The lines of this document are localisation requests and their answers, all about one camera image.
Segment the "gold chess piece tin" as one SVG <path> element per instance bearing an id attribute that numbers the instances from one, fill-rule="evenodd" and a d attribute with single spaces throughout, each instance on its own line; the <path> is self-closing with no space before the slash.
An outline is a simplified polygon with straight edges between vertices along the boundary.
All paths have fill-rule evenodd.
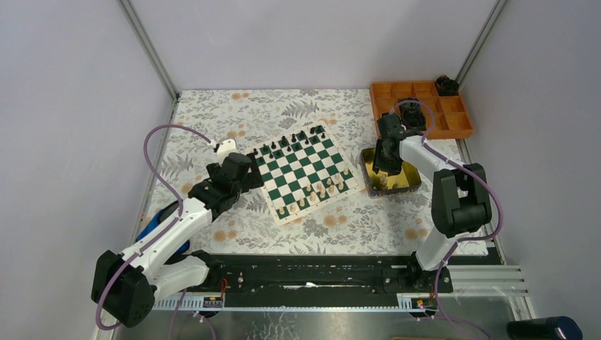
<path id="1" fill-rule="evenodd" d="M 403 163 L 399 174 L 391 175 L 382 170 L 376 173 L 373 170 L 374 156 L 374 148 L 363 149 L 360 156 L 360 167 L 370 198 L 415 192 L 422 185 L 418 170 L 407 162 Z"/>

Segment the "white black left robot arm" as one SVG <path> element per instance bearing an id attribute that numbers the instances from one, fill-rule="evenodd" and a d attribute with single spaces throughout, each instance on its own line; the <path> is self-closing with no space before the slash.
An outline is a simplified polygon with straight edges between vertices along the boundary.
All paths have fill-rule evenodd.
<path id="1" fill-rule="evenodd" d="M 196 255 L 169 264 L 181 245 L 229 210 L 243 193 L 260 188 L 256 152 L 231 152 L 222 163 L 207 165 L 208 178 L 197 183 L 176 210 L 133 245 L 116 254 L 105 251 L 96 262 L 91 299 L 97 313 L 106 311 L 117 325 L 134 327 L 153 305 L 170 295 L 198 286 L 210 291 L 220 281 L 218 269 Z"/>

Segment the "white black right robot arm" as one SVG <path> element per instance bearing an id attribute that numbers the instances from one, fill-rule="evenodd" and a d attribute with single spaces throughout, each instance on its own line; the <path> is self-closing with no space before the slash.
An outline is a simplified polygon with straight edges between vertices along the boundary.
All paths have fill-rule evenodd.
<path id="1" fill-rule="evenodd" d="M 492 208 L 485 172 L 478 164 L 456 161 L 432 146 L 419 130 L 406 130 L 399 115 L 377 121 L 380 137 L 372 169 L 399 174 L 407 162 L 432 183 L 431 215 L 434 230 L 415 252 L 416 267 L 406 273 L 410 288 L 423 292 L 434 283 L 434 272 L 455 243 L 474 235 L 490 222 Z"/>

